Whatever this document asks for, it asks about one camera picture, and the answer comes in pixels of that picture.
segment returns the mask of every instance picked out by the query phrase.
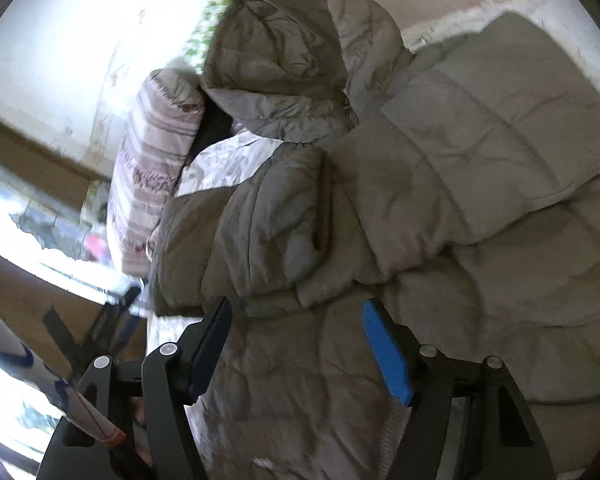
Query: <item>silver bolt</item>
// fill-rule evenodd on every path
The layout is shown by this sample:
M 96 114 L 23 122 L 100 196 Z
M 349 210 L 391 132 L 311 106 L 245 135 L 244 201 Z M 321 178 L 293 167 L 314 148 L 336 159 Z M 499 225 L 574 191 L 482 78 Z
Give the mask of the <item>silver bolt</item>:
M 438 355 L 438 349 L 433 345 L 422 345 L 420 347 L 420 355 L 423 357 L 435 357 Z
M 109 366 L 111 359 L 109 359 L 106 355 L 101 355 L 100 357 L 96 357 L 96 360 L 93 362 L 93 366 L 98 369 L 106 368 Z
M 178 351 L 178 345 L 176 343 L 165 343 L 160 347 L 160 353 L 162 355 L 173 355 Z
M 487 366 L 489 368 L 494 368 L 497 370 L 498 368 L 502 368 L 502 359 L 496 357 L 495 355 L 490 355 L 487 357 Z

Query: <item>metal screw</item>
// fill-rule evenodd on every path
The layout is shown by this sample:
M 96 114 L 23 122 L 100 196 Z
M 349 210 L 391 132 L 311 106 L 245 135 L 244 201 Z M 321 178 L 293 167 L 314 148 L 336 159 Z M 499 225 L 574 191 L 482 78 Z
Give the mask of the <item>metal screw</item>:
M 420 355 L 423 357 L 435 357 L 438 355 L 438 349 L 433 345 L 422 345 L 420 347 Z
M 497 370 L 498 368 L 502 368 L 502 359 L 496 357 L 495 355 L 490 355 L 487 357 L 487 366 L 489 368 L 494 368 Z
M 173 355 L 178 351 L 178 345 L 176 343 L 165 343 L 160 347 L 160 353 L 162 355 Z
M 110 362 L 111 359 L 109 359 L 109 357 L 107 357 L 106 355 L 101 355 L 100 357 L 96 357 L 96 360 L 93 362 L 93 366 L 95 366 L 98 369 L 102 369 L 109 366 Z

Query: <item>blue gripper pad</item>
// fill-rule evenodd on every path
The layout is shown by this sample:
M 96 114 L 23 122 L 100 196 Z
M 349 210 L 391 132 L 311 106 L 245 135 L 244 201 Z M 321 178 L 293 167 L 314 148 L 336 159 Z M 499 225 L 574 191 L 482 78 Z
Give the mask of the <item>blue gripper pad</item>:
M 413 389 L 409 382 L 407 361 L 371 300 L 365 303 L 362 325 L 389 392 L 408 406 Z

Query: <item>blue rubber pad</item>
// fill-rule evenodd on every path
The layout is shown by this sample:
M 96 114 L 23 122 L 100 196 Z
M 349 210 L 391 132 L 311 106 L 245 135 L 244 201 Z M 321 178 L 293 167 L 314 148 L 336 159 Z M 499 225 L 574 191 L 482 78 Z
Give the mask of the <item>blue rubber pad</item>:
M 408 406 L 413 397 L 413 389 L 409 384 L 407 361 L 371 301 L 365 303 L 362 324 L 389 392 Z

